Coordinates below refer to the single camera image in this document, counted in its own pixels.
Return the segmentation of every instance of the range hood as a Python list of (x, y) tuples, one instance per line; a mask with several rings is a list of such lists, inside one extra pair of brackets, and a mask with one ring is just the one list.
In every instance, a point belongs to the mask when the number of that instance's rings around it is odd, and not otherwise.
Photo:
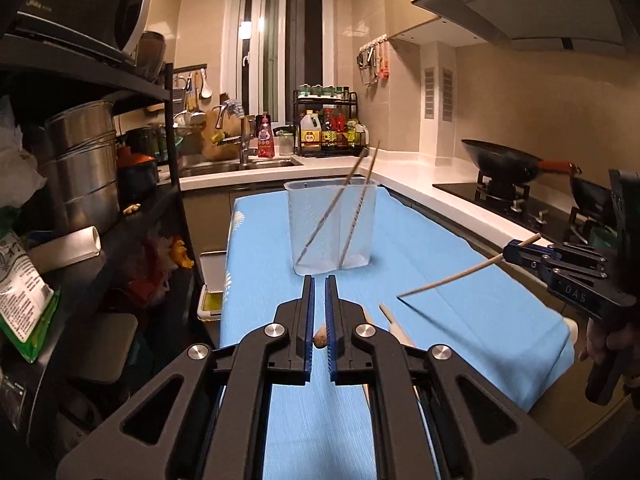
[(491, 43), (519, 50), (640, 54), (640, 0), (413, 0)]

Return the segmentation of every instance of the black wok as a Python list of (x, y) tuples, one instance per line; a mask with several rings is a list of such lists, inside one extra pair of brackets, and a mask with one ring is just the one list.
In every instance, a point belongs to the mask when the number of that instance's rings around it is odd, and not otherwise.
[(522, 186), (542, 173), (582, 173), (572, 162), (542, 160), (529, 153), (483, 140), (465, 139), (462, 145), (482, 174), (506, 184)]
[(571, 192), (582, 213), (604, 225), (616, 228), (616, 213), (610, 189), (572, 176)]

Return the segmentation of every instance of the sink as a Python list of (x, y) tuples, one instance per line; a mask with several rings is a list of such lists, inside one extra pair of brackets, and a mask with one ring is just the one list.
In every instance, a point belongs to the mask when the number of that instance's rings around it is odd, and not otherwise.
[(302, 166), (302, 164), (292, 158), (278, 158), (276, 160), (252, 160), (240, 167), (238, 160), (224, 160), (222, 162), (211, 162), (201, 156), (190, 156), (189, 160), (183, 160), (188, 164), (180, 170), (180, 177), (199, 176), (215, 173), (227, 173), (229, 171), (244, 170), (267, 170), (269, 168), (290, 168), (291, 166)]

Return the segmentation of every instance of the silver bolt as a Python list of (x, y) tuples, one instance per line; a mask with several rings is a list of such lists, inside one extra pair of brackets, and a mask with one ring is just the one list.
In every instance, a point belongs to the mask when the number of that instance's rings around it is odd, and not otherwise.
[(446, 361), (451, 357), (451, 348), (446, 345), (436, 345), (431, 350), (431, 353), (436, 359)]
[(356, 327), (356, 334), (358, 334), (360, 337), (371, 337), (375, 333), (376, 333), (375, 327), (367, 323), (358, 325)]
[(280, 323), (271, 323), (264, 327), (264, 333), (269, 337), (280, 337), (284, 334), (284, 327)]
[(187, 350), (187, 355), (195, 361), (204, 359), (207, 354), (209, 354), (209, 349), (204, 345), (193, 345), (189, 350)]

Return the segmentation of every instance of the microwave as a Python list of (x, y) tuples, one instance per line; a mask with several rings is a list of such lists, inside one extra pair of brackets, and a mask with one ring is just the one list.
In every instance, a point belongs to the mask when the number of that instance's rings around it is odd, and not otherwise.
[(151, 0), (25, 0), (12, 33), (134, 64)]

